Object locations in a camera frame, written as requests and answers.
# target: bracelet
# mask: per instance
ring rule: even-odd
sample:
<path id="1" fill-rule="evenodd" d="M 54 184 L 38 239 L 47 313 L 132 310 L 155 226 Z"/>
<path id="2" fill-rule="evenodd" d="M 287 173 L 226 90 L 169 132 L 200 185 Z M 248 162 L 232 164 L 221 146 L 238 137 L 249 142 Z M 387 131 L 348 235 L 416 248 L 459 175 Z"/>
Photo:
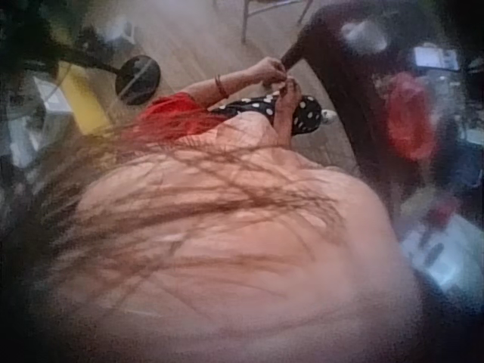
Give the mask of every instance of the bracelet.
<path id="1" fill-rule="evenodd" d="M 217 74 L 215 77 L 215 84 L 217 85 L 217 88 L 219 89 L 220 94 L 224 99 L 229 98 L 230 96 L 228 95 L 227 91 L 225 90 L 222 81 L 220 80 L 220 75 Z"/>

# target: red bag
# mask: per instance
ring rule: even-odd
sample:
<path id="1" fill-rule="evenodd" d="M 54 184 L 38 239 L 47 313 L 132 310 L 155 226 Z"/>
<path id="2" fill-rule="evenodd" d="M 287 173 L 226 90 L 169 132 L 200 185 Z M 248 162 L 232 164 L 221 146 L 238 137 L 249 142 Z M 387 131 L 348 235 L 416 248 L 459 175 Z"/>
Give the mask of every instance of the red bag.
<path id="1" fill-rule="evenodd" d="M 388 100 L 388 135 L 397 153 L 409 160 L 429 159 L 435 146 L 427 90 L 409 73 L 392 81 Z"/>

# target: black round base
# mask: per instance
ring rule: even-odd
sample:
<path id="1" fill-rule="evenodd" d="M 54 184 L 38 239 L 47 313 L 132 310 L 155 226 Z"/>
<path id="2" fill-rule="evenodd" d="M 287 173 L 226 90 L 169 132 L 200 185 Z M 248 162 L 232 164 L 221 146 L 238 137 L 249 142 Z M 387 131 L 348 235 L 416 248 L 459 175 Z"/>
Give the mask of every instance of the black round base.
<path id="1" fill-rule="evenodd" d="M 116 94 L 125 104 L 139 105 L 153 97 L 161 81 L 158 63 L 146 55 L 131 58 L 116 77 Z"/>

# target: chair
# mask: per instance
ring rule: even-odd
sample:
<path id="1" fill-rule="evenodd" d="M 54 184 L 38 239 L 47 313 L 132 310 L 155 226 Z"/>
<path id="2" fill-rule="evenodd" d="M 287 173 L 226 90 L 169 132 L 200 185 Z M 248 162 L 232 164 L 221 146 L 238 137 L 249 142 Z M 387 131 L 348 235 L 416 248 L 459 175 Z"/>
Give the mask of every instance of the chair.
<path id="1" fill-rule="evenodd" d="M 250 3 L 252 1 L 259 1 L 259 2 L 267 2 L 268 5 L 257 9 L 257 10 L 250 10 Z M 302 12 L 302 15 L 299 17 L 297 23 L 301 24 L 304 16 L 308 12 L 309 8 L 311 7 L 312 3 L 314 0 L 244 0 L 244 18 L 242 21 L 242 43 L 245 44 L 247 40 L 247 23 L 249 21 L 249 18 L 252 17 L 253 15 L 257 15 L 272 9 L 279 8 L 281 6 L 285 5 L 291 5 L 291 4 L 297 4 L 299 2 L 306 2 L 306 6 L 304 7 L 304 11 Z"/>

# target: yellow object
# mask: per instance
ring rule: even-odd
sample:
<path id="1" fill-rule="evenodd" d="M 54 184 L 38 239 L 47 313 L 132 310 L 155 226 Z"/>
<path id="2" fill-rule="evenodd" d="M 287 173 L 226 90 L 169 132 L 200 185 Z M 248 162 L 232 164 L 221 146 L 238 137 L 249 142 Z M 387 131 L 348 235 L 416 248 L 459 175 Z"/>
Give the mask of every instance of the yellow object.
<path id="1" fill-rule="evenodd" d="M 60 65 L 61 70 L 65 67 L 68 66 Z M 59 79 L 60 88 L 73 110 L 80 132 L 87 135 L 110 126 L 109 118 L 89 86 L 86 71 L 81 67 L 70 65 L 67 74 L 62 71 L 59 74 L 62 74 L 62 79 Z"/>

